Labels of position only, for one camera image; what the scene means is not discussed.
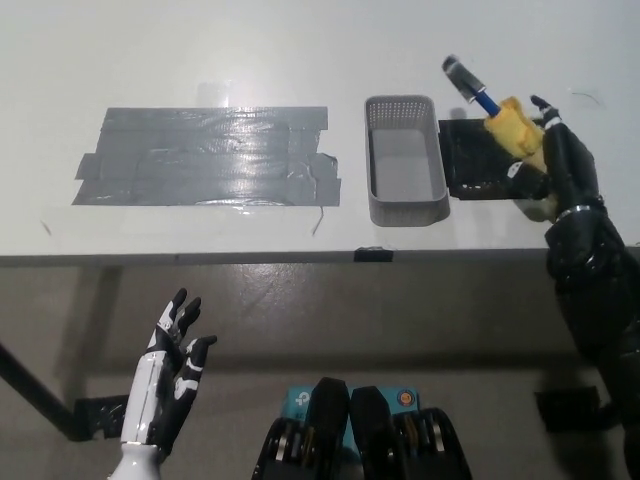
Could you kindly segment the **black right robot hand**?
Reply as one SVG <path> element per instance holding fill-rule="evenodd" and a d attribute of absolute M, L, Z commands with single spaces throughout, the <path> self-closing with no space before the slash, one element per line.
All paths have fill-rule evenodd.
<path fill-rule="evenodd" d="M 534 125 L 542 129 L 542 139 L 533 155 L 506 170 L 507 185 L 521 197 L 518 207 L 538 222 L 580 210 L 604 211 L 592 153 L 556 107 L 537 95 L 530 100 L 541 114 Z"/>

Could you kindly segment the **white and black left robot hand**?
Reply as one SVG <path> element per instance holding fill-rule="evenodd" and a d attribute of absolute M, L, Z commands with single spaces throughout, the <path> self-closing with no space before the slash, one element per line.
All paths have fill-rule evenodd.
<path fill-rule="evenodd" d="M 185 288 L 167 303 L 140 357 L 121 432 L 123 443 L 155 447 L 168 457 L 191 411 L 215 335 L 185 341 L 201 299 Z"/>

